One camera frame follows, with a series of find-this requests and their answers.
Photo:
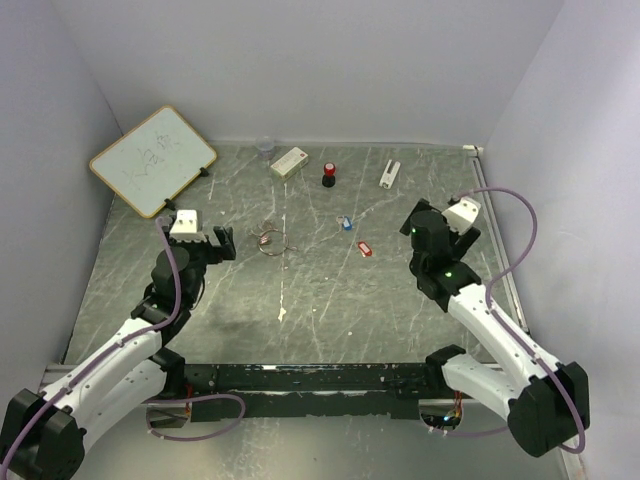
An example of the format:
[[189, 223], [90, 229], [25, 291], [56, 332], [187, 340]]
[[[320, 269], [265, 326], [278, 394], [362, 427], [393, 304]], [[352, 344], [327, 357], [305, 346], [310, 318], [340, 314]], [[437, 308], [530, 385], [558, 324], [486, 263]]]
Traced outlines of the silver keys bunch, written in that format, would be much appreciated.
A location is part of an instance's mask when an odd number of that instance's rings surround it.
[[256, 239], [256, 243], [259, 247], [263, 247], [271, 245], [273, 243], [272, 235], [278, 232], [279, 230], [273, 224], [266, 221], [256, 229], [251, 230], [249, 234]]

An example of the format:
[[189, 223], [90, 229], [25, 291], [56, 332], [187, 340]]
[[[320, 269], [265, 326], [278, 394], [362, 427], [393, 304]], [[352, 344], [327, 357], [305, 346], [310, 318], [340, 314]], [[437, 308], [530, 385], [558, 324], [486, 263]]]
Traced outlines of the large silver keyring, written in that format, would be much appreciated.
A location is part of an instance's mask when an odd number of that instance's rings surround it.
[[258, 250], [269, 257], [283, 256], [286, 252], [297, 250], [287, 233], [269, 221], [259, 224], [249, 235], [254, 238]]

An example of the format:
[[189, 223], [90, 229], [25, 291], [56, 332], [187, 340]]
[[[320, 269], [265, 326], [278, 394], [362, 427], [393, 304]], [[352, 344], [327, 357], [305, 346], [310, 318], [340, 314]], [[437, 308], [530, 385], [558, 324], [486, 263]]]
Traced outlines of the red tagged key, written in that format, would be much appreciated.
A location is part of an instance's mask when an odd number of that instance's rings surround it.
[[373, 255], [373, 250], [371, 249], [371, 247], [364, 241], [359, 241], [357, 243], [357, 248], [360, 251], [360, 253], [364, 256], [364, 257], [370, 257]]

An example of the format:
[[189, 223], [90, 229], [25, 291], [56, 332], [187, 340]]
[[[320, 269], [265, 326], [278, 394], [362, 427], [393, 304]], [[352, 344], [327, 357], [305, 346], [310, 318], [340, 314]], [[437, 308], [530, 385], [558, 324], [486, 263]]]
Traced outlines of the blue tagged key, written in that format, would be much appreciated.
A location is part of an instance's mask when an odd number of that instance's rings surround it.
[[353, 223], [348, 216], [337, 216], [336, 222], [343, 231], [351, 231], [353, 228]]

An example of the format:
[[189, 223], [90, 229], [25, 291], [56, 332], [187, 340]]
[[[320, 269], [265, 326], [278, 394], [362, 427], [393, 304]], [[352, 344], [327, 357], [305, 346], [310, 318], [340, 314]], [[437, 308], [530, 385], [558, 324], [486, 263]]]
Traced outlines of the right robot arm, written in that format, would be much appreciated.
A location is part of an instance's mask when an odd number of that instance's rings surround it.
[[425, 388], [439, 398], [454, 391], [477, 400], [533, 457], [555, 448], [579, 453], [590, 425], [587, 373], [539, 346], [463, 262], [479, 236], [474, 223], [480, 209], [469, 197], [445, 210], [421, 199], [400, 229], [411, 241], [409, 270], [417, 289], [465, 326], [499, 366], [493, 370], [452, 345], [427, 358]]

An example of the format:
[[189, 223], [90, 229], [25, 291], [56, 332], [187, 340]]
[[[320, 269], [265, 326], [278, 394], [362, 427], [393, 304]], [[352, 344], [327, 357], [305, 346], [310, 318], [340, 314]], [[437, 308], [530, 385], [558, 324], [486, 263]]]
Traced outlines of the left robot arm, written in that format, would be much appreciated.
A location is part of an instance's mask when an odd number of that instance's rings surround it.
[[232, 228], [174, 223], [159, 230], [163, 249], [141, 302], [86, 360], [40, 392], [24, 389], [6, 410], [1, 476], [70, 479], [95, 444], [146, 401], [177, 403], [187, 385], [184, 359], [168, 343], [191, 317], [208, 266], [236, 258]]

